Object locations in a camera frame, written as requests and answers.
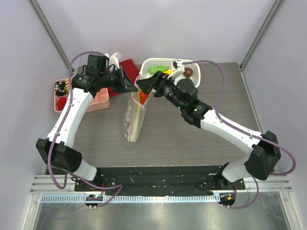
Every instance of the robotic arm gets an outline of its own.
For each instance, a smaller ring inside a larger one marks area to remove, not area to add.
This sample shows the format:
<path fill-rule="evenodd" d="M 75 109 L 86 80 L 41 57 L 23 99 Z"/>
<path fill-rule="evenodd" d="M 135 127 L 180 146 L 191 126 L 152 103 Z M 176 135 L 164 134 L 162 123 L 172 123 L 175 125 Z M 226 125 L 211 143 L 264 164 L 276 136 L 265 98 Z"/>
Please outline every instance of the robotic arm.
<path fill-rule="evenodd" d="M 175 67 L 182 63 L 173 62 Z M 223 116 L 220 119 L 216 111 L 211 106 L 203 103 L 197 98 L 198 89 L 194 87 L 189 78 L 176 82 L 171 75 L 157 72 L 151 78 L 138 80 L 137 85 L 145 93 L 149 94 L 152 90 L 154 97 L 164 96 L 174 106 L 181 111 L 181 116 L 190 125 L 211 131 L 224 139 L 230 141 L 241 150 L 247 157 L 235 163 L 225 164 L 218 172 L 216 183 L 221 188 L 226 188 L 238 179 L 253 176 L 260 180 L 266 180 L 281 157 L 280 150 L 258 138 L 264 138 L 277 143 L 277 137 L 268 131 L 262 134 L 257 131 L 249 130 Z M 250 135 L 244 135 L 237 129 L 240 128 Z"/>
<path fill-rule="evenodd" d="M 112 87 L 115 93 L 137 92 L 138 89 L 129 80 L 124 69 L 119 66 L 119 55 L 115 53 L 110 58 L 108 55 L 90 54 L 88 56 L 85 74 L 76 74 L 72 79 L 73 101 L 71 102 L 70 98 L 67 100 L 47 138 L 39 138 L 36 142 L 36 148 L 47 164 L 51 140 L 57 134 L 59 125 L 65 121 L 52 151 L 51 166 L 74 173 L 97 186 L 101 185 L 101 173 L 82 160 L 81 153 L 72 148 L 73 141 L 87 107 L 102 88 Z M 114 68 L 112 72 L 109 72 L 112 65 Z M 71 104 L 70 112 L 66 115 L 69 104 Z"/>

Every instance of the white wall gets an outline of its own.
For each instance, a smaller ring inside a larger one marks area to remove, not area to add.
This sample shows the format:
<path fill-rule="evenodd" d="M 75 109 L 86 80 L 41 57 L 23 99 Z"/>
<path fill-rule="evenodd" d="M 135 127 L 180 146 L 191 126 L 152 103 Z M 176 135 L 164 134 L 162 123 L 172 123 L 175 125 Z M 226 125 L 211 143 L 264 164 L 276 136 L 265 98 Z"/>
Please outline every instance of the white wall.
<path fill-rule="evenodd" d="M 246 68 L 262 128 L 275 132 L 296 157 L 297 168 L 288 177 L 302 220 L 307 218 L 306 9 L 305 0 L 284 1 Z M 277 169 L 285 171 L 290 165 L 283 154 Z"/>
<path fill-rule="evenodd" d="M 56 120 L 53 82 L 67 69 L 27 1 L 2 0 L 0 21 L 0 224 L 16 230 L 45 167 L 35 143 Z"/>
<path fill-rule="evenodd" d="M 68 58 L 119 51 L 140 64 L 153 57 L 240 63 L 274 0 L 38 2 Z"/>

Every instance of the pink plastic bin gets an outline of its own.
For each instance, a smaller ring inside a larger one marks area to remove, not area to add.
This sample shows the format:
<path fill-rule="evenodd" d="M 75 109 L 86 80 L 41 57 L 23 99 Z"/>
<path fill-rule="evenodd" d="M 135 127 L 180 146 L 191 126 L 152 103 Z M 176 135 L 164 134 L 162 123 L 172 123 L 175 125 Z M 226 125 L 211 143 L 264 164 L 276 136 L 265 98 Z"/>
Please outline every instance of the pink plastic bin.
<path fill-rule="evenodd" d="M 59 110 L 57 106 L 57 102 L 61 97 L 58 97 L 54 94 L 54 111 L 57 113 L 62 113 L 62 110 Z M 88 106 L 87 110 L 85 111 L 86 113 L 100 110 L 100 109 L 106 109 L 110 106 L 110 101 L 109 101 L 109 93 L 107 91 L 107 88 L 103 88 L 101 91 L 99 91 L 96 94 L 96 97 L 93 99 L 92 103 Z"/>

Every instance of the perforated basket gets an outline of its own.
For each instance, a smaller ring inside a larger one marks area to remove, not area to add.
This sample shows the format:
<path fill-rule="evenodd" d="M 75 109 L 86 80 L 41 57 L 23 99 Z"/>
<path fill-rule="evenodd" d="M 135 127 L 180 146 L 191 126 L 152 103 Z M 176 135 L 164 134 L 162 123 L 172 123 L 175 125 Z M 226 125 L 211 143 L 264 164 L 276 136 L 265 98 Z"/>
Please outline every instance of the perforated basket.
<path fill-rule="evenodd" d="M 152 76 L 152 74 L 149 73 L 150 67 L 155 66 L 168 66 L 169 69 L 172 69 L 172 62 L 174 60 L 180 60 L 183 62 L 188 62 L 191 60 L 185 60 L 185 59 L 175 59 L 175 58 L 150 58 L 143 62 L 141 67 L 141 76 L 143 79 L 149 78 Z M 198 64 L 188 64 L 184 65 L 185 68 L 190 68 L 193 70 L 193 75 L 190 77 L 190 79 L 193 81 L 194 86 L 197 88 L 201 83 L 201 70 Z M 175 84 L 181 80 L 186 78 L 183 74 L 181 74 L 179 77 L 175 79 Z"/>

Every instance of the transparent bag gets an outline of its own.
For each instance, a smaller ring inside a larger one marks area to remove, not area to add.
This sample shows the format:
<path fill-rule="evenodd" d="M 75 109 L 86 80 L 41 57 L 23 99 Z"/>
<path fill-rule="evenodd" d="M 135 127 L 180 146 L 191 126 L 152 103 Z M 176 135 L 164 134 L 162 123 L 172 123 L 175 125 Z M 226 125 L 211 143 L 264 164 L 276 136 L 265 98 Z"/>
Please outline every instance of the transparent bag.
<path fill-rule="evenodd" d="M 142 79 L 139 74 L 135 81 Z M 129 149 L 132 149 L 138 140 L 141 127 L 143 125 L 147 103 L 151 95 L 148 96 L 144 104 L 140 103 L 140 88 L 134 84 L 139 91 L 132 92 L 128 102 L 128 108 L 124 117 L 124 140 Z"/>

